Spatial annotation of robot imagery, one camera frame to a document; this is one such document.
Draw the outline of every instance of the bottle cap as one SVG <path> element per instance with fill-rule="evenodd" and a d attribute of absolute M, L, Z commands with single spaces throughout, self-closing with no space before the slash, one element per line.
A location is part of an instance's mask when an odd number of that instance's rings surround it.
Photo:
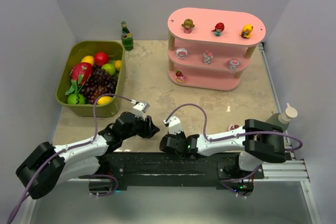
<path fill-rule="evenodd" d="M 293 118 L 298 116 L 298 111 L 291 107 L 289 103 L 287 103 L 287 108 L 284 112 L 281 113 L 279 119 L 282 123 L 288 123 Z"/>

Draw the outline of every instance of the olive green bin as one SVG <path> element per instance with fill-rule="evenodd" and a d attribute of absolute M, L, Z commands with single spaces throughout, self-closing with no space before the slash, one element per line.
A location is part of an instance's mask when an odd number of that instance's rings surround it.
<path fill-rule="evenodd" d="M 116 41 L 82 41 L 77 43 L 70 52 L 68 61 L 56 91 L 56 99 L 61 105 L 68 107 L 78 116 L 93 116 L 93 105 L 67 103 L 68 96 L 65 95 L 65 93 L 71 86 L 71 70 L 76 64 L 80 63 L 83 57 L 87 55 L 95 55 L 96 52 L 100 51 L 109 55 L 110 62 L 122 60 L 117 88 L 115 91 L 116 94 L 122 94 L 126 74 L 124 47 Z M 109 103 L 98 105 L 96 107 L 96 115 L 103 118 L 114 116 L 119 111 L 120 101 L 120 98 L 114 97 Z"/>

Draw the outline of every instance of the shelf tier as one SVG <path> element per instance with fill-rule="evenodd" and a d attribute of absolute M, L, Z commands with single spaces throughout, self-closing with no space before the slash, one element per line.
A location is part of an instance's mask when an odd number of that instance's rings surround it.
<path fill-rule="evenodd" d="M 184 83 L 176 81 L 176 70 L 186 75 L 186 81 Z M 203 89 L 229 91 L 235 89 L 240 83 L 240 78 L 236 79 L 233 73 L 192 69 L 177 64 L 173 71 L 168 71 L 168 75 L 171 81 L 177 85 Z"/>
<path fill-rule="evenodd" d="M 184 33 L 181 26 L 187 18 L 191 18 L 195 25 L 190 34 Z M 216 37 L 211 30 L 219 22 L 224 23 L 225 29 Z M 253 25 L 253 32 L 250 38 L 243 39 L 240 33 L 246 24 Z M 242 47 L 258 45 L 266 34 L 264 23 L 250 13 L 200 8 L 182 8 L 174 11 L 168 19 L 168 28 L 175 38 L 181 40 Z"/>
<path fill-rule="evenodd" d="M 188 50 L 188 55 L 184 60 L 179 60 L 176 56 L 176 50 L 184 47 Z M 205 50 L 209 50 L 214 54 L 214 58 L 211 63 L 206 65 L 203 63 L 203 53 Z M 244 54 L 247 48 L 244 47 L 230 47 L 223 45 L 207 45 L 194 43 L 189 41 L 183 41 L 176 39 L 175 48 L 173 51 L 168 50 L 168 56 L 175 64 L 182 65 L 189 68 L 199 68 L 223 72 L 231 72 L 229 70 L 227 62 L 231 59 L 237 59 L 240 61 L 240 66 L 235 72 L 241 72 L 248 67 L 251 59 L 244 58 Z"/>

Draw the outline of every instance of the red apple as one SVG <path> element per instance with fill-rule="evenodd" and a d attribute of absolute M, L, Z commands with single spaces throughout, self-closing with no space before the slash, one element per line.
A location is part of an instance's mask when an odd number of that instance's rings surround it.
<path fill-rule="evenodd" d="M 95 57 L 95 63 L 98 67 L 103 66 L 104 64 L 109 63 L 109 56 L 105 54 L 104 52 L 98 52 L 94 55 Z"/>

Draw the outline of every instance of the brown-haired figurine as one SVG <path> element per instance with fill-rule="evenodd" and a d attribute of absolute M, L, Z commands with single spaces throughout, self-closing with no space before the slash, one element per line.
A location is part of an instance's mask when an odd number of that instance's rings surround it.
<path fill-rule="evenodd" d="M 191 33 L 191 28 L 194 28 L 195 25 L 194 25 L 194 22 L 193 22 L 193 20 L 191 18 L 187 18 L 183 22 L 182 27 L 184 27 L 184 32 L 186 34 L 189 34 L 189 33 Z"/>

